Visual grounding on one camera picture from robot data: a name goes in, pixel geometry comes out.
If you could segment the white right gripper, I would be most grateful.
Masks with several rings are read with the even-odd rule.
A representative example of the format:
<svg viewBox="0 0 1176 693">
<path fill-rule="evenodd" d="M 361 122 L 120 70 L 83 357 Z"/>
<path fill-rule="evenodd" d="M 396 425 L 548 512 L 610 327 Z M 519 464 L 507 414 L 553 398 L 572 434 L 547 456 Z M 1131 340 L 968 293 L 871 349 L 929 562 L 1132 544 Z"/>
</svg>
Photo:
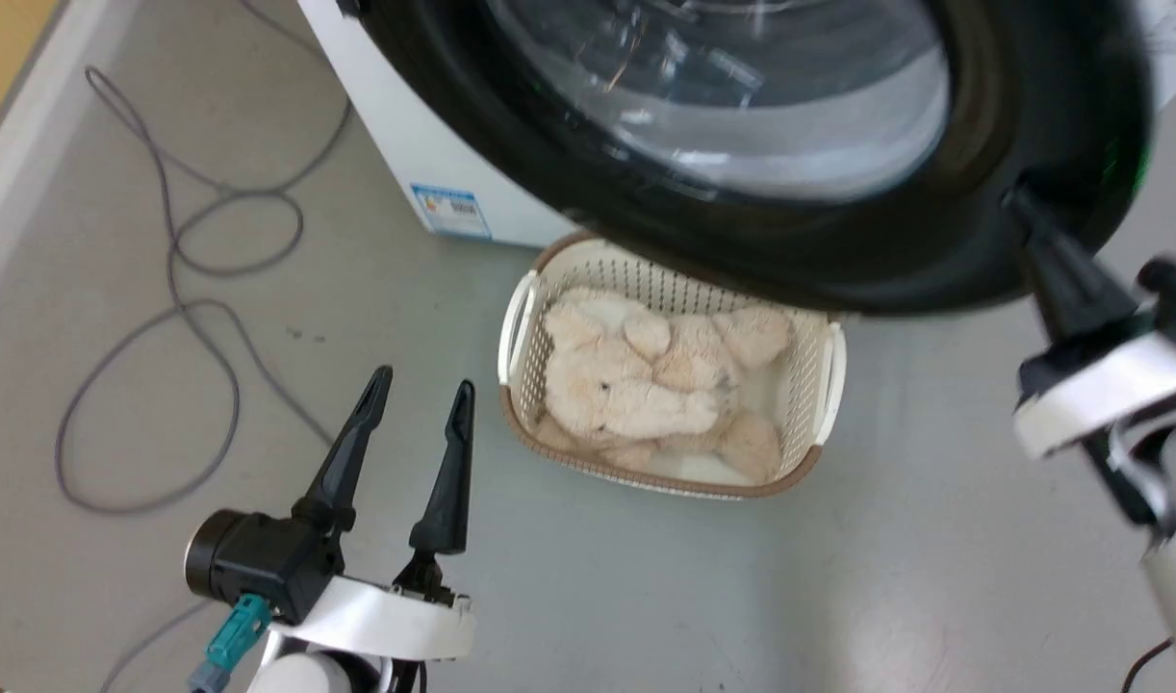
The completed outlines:
<svg viewBox="0 0 1176 693">
<path fill-rule="evenodd" d="M 1016 224 L 1016 262 L 1047 342 L 1080 342 L 1137 315 L 1129 291 L 1064 231 L 1033 189 L 1008 189 L 1002 206 Z M 1176 334 L 1176 260 L 1148 260 L 1137 284 L 1156 296 L 1156 329 Z M 1134 338 L 1018 404 L 1013 429 L 1025 455 L 1045 459 L 1094 431 L 1176 398 L 1176 344 L 1160 332 Z"/>
</svg>

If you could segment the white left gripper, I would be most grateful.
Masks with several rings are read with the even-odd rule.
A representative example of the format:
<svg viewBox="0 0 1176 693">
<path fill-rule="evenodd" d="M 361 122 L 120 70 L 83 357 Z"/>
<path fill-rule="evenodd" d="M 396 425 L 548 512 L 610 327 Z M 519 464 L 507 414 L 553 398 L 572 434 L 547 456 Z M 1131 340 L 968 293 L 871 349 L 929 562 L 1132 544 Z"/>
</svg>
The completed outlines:
<svg viewBox="0 0 1176 693">
<path fill-rule="evenodd" d="M 319 532 L 353 529 L 358 481 L 372 432 L 385 417 L 392 377 L 390 367 L 373 372 L 316 477 L 294 502 L 295 521 Z M 437 481 L 409 532 L 409 547 L 419 553 L 394 584 L 330 578 L 301 622 L 270 626 L 270 661 L 310 648 L 406 661 L 468 657 L 476 637 L 473 601 L 446 587 L 435 555 L 461 555 L 468 548 L 474 424 L 476 387 L 465 380 L 448 411 Z"/>
</svg>

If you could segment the black round glass washer door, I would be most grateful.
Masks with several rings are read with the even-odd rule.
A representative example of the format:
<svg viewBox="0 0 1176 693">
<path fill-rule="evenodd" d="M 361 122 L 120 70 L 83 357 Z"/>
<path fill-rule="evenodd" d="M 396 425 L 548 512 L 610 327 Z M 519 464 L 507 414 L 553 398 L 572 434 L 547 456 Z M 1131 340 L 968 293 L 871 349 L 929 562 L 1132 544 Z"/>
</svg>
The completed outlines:
<svg viewBox="0 0 1176 693">
<path fill-rule="evenodd" d="M 815 309 L 1025 294 L 1005 202 L 1095 255 L 1138 194 L 1137 0 L 330 0 L 501 175 L 640 256 Z"/>
</svg>

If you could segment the white washing machine body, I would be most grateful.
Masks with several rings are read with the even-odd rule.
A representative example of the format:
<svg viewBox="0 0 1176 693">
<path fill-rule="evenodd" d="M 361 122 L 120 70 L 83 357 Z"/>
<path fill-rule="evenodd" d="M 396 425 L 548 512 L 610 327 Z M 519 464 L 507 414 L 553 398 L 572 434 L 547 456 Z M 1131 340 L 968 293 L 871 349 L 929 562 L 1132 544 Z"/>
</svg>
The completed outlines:
<svg viewBox="0 0 1176 693">
<path fill-rule="evenodd" d="M 577 229 L 455 135 L 336 0 L 298 0 L 298 6 L 422 227 L 409 184 L 472 192 L 493 236 L 479 241 L 544 248 Z M 1138 0 L 1138 7 L 1150 29 L 1157 100 L 1164 107 L 1176 96 L 1176 0 Z"/>
</svg>

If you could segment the beige plush teddy bear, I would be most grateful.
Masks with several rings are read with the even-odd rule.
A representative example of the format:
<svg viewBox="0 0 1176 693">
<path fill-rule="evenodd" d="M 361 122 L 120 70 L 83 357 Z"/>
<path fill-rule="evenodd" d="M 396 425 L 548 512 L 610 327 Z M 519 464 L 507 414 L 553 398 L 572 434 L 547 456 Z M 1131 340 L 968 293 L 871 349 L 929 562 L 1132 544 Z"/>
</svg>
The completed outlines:
<svg viewBox="0 0 1176 693">
<path fill-rule="evenodd" d="M 714 453 L 748 482 L 779 472 L 770 417 L 743 402 L 746 384 L 791 344 L 781 309 L 748 306 L 661 316 L 632 298 L 574 288 L 546 311 L 541 442 L 595 453 L 648 474 L 661 451 Z"/>
</svg>

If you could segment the blue energy label sticker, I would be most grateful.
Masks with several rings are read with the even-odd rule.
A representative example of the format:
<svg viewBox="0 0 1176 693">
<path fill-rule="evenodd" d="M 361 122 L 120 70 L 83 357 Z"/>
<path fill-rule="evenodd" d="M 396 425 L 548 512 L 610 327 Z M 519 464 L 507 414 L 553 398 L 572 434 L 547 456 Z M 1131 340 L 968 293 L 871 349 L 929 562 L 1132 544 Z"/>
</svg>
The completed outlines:
<svg viewBox="0 0 1176 693">
<path fill-rule="evenodd" d="M 430 233 L 492 240 L 490 224 L 472 192 L 421 184 L 409 184 L 409 189 Z"/>
</svg>

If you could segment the white perforated laundry basket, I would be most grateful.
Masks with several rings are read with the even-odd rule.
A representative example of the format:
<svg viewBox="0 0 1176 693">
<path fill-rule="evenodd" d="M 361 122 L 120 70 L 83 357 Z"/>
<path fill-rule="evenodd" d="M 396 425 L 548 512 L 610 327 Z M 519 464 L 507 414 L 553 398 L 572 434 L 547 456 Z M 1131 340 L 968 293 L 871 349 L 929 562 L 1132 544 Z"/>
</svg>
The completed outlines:
<svg viewBox="0 0 1176 693">
<path fill-rule="evenodd" d="M 549 447 L 537 439 L 544 413 L 544 367 L 552 339 L 543 318 L 574 288 L 609 289 L 646 304 L 662 316 L 750 307 L 755 299 L 649 262 L 588 232 L 554 242 L 513 289 L 499 334 L 501 414 L 519 442 L 567 469 L 614 484 L 694 499 L 766 499 L 791 488 L 820 459 L 843 398 L 848 352 L 842 325 L 815 311 L 786 308 L 791 344 L 746 384 L 746 404 L 776 421 L 782 461 L 764 484 L 748 484 L 703 453 L 659 453 L 653 473 L 614 468 L 589 452 Z"/>
</svg>

